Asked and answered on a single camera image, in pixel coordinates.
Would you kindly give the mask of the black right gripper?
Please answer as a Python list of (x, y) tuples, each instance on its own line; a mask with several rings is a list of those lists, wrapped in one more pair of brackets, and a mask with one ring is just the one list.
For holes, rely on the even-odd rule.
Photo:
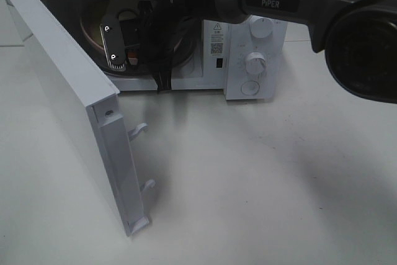
[(174, 47), (197, 20), (216, 20), (215, 0), (157, 0), (141, 28), (140, 60), (150, 69), (157, 92), (172, 89)]

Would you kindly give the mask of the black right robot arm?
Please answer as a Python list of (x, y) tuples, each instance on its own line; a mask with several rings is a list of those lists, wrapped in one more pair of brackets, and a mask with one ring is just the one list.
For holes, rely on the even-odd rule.
[(396, 102), (396, 0), (156, 0), (141, 26), (140, 60), (158, 91), (171, 88), (172, 57), (199, 20), (239, 24), (249, 16), (303, 24), (311, 47), (349, 93)]

